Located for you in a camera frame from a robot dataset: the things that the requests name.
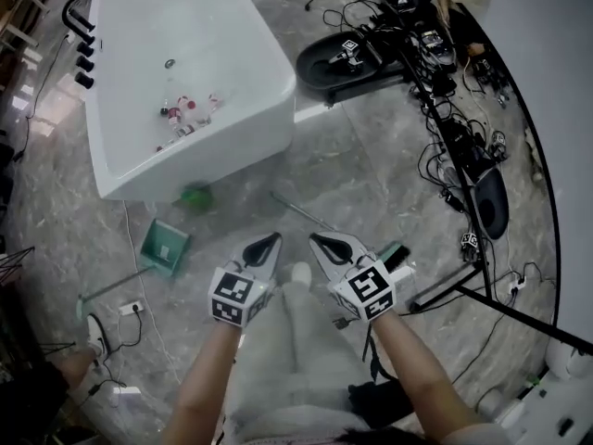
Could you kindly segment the white bathtub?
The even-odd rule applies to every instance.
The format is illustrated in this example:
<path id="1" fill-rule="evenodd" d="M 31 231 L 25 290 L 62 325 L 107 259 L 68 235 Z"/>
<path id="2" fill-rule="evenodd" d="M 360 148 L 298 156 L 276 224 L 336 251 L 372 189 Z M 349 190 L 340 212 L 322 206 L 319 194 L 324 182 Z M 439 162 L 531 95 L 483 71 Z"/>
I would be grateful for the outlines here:
<path id="1" fill-rule="evenodd" d="M 100 197 L 174 201 L 290 145 L 296 75 L 251 0 L 92 0 L 89 19 L 86 126 Z M 225 99 L 211 124 L 157 153 L 172 138 L 161 109 L 211 93 Z"/>

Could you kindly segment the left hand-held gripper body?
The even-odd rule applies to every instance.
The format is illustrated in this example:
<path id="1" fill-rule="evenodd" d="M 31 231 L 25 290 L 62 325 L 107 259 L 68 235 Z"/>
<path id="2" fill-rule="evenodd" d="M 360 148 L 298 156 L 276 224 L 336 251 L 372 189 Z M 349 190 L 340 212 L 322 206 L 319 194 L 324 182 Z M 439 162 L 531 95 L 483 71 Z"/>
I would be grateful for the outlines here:
<path id="1" fill-rule="evenodd" d="M 269 303 L 275 281 L 262 283 L 250 272 L 234 272 L 230 261 L 217 267 L 208 290 L 208 312 L 217 321 L 246 327 Z"/>

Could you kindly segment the green broom with metal handle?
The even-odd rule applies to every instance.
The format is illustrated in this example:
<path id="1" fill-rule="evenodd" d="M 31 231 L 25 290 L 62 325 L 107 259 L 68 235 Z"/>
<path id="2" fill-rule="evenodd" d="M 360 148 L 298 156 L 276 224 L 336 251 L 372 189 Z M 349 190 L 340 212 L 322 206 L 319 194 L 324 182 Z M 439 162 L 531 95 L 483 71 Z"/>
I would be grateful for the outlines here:
<path id="1" fill-rule="evenodd" d="M 303 210 L 298 205 L 292 203 L 280 194 L 271 191 L 270 195 L 276 201 L 280 202 L 290 210 L 300 214 L 302 217 L 312 221 L 313 223 L 316 223 L 321 228 L 334 231 L 334 228 L 331 225 Z M 391 242 L 378 252 L 379 258 L 385 263 L 385 267 L 390 273 L 394 272 L 406 260 L 406 258 L 408 258 L 409 255 L 410 250 L 397 241 Z"/>

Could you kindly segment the person's white printed t-shirt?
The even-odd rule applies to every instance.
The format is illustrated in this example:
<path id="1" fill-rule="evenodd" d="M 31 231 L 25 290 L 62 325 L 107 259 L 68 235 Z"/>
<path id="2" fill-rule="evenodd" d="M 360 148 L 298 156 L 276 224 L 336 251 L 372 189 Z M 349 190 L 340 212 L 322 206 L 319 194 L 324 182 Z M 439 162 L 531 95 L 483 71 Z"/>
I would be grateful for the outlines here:
<path id="1" fill-rule="evenodd" d="M 454 431 L 440 445 L 512 445 L 505 429 L 492 423 L 467 426 Z"/>

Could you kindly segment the white rounded machine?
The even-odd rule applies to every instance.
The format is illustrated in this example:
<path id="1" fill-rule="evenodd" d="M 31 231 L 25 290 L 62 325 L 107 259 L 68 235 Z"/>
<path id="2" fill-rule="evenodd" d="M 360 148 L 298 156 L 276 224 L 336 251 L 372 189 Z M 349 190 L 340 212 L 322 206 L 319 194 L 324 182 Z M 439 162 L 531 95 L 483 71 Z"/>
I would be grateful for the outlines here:
<path id="1" fill-rule="evenodd" d="M 491 388 L 477 402 L 515 445 L 593 443 L 593 356 L 552 339 L 546 367 L 515 398 Z"/>

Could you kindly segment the person's right white shoe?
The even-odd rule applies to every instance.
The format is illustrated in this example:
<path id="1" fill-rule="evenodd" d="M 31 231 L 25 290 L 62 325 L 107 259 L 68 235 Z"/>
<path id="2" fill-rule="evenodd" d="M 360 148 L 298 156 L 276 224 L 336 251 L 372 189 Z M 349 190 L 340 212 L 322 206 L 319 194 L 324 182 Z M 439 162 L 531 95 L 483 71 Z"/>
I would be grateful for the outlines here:
<path id="1" fill-rule="evenodd" d="M 293 283 L 300 283 L 307 289 L 310 289 L 312 282 L 312 272 L 307 262 L 297 262 L 291 272 L 291 281 Z"/>

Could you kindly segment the person's grey trousers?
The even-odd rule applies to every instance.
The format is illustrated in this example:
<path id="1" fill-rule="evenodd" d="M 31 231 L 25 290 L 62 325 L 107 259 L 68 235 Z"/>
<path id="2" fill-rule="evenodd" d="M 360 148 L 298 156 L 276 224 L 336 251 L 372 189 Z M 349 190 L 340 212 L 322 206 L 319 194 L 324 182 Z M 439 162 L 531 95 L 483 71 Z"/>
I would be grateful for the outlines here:
<path id="1" fill-rule="evenodd" d="M 275 288 L 246 327 L 225 400 L 225 445 L 329 445 L 349 429 L 369 431 L 352 412 L 349 386 L 370 371 L 300 283 Z"/>

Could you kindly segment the black bathtub faucet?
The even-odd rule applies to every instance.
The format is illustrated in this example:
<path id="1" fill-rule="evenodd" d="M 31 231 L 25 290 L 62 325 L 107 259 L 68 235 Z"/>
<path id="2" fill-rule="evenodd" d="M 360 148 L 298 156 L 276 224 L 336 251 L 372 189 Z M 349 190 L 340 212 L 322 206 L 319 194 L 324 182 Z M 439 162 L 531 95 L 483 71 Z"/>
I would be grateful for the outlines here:
<path id="1" fill-rule="evenodd" d="M 86 17 L 84 17 L 73 5 L 78 0 L 68 0 L 61 11 L 61 19 L 64 25 L 81 39 L 88 39 L 90 32 L 95 29 Z"/>

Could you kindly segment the pile of clear plastic bottles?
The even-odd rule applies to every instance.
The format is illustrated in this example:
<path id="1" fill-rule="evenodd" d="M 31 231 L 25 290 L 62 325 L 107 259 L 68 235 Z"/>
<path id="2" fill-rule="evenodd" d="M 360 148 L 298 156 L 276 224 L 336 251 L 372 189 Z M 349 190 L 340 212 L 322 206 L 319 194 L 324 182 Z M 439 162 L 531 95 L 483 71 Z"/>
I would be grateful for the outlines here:
<path id="1" fill-rule="evenodd" d="M 159 144 L 155 151 L 161 152 L 175 145 L 181 139 L 196 133 L 211 124 L 212 114 L 224 105 L 225 99 L 217 93 L 211 93 L 205 102 L 181 95 L 177 103 L 161 109 L 161 115 L 167 119 L 172 130 L 172 138 Z"/>

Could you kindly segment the person's right forearm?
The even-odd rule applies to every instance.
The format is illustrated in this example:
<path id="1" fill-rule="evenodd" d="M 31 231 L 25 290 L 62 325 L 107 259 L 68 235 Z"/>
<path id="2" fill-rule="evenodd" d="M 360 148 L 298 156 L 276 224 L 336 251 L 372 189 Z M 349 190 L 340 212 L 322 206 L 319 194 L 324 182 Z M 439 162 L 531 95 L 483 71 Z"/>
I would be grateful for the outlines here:
<path id="1" fill-rule="evenodd" d="M 481 423 L 455 390 L 436 356 L 394 311 L 373 320 L 372 329 L 427 437 L 440 442 L 459 430 Z"/>

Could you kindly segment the light wooden table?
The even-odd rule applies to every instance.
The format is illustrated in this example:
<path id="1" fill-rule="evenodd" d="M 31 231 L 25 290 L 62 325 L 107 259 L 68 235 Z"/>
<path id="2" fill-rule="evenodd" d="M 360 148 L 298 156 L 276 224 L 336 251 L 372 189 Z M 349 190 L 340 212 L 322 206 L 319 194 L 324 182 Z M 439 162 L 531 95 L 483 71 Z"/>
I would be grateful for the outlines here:
<path id="1" fill-rule="evenodd" d="M 0 0 L 0 54 L 4 50 L 17 51 L 11 44 L 13 39 L 19 39 L 32 48 L 38 46 L 38 41 L 30 35 L 30 31 L 23 30 L 27 20 L 25 11 L 31 7 L 38 11 L 41 18 L 50 11 L 42 0 Z"/>

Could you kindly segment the large whiteboard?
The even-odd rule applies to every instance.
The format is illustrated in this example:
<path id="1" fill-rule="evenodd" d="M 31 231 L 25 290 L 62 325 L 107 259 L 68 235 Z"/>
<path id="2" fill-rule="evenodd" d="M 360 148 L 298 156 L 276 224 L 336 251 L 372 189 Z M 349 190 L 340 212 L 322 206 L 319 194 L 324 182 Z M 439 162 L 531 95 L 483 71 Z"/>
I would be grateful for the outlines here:
<path id="1" fill-rule="evenodd" d="M 593 356 L 593 0 L 472 0 L 540 150 L 558 256 L 554 324 Z"/>

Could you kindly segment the green plastic bottle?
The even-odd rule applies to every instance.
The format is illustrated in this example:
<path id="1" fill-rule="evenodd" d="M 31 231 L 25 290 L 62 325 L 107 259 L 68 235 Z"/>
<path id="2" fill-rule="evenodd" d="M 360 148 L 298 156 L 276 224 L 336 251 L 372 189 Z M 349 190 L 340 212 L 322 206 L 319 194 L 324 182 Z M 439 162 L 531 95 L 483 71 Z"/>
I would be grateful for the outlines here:
<path id="1" fill-rule="evenodd" d="M 189 184 L 183 188 L 179 202 L 185 207 L 205 212 L 211 209 L 214 197 L 208 184 Z"/>

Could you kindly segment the green long-handled dustpan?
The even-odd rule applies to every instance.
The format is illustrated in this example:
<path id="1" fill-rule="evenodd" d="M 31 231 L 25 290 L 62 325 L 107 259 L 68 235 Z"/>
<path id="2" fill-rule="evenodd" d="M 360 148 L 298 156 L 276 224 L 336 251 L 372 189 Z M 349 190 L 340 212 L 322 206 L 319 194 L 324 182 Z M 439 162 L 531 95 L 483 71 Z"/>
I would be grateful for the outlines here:
<path id="1" fill-rule="evenodd" d="M 161 221 L 154 219 L 146 232 L 140 248 L 140 262 L 142 268 L 121 279 L 104 286 L 89 294 L 80 294 L 76 302 L 76 316 L 79 320 L 87 303 L 110 291 L 126 284 L 134 278 L 150 270 L 154 270 L 166 277 L 172 277 L 180 264 L 181 258 L 188 246 L 190 235 Z"/>

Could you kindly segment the person's left forearm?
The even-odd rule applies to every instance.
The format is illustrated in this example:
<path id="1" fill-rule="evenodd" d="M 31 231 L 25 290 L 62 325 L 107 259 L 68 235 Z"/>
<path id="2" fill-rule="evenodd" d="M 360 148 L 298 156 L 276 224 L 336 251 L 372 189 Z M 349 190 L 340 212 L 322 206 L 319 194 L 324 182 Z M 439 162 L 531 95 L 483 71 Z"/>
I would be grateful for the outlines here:
<path id="1" fill-rule="evenodd" d="M 238 326 L 214 325 L 180 385 L 162 445 L 211 445 L 242 335 Z"/>

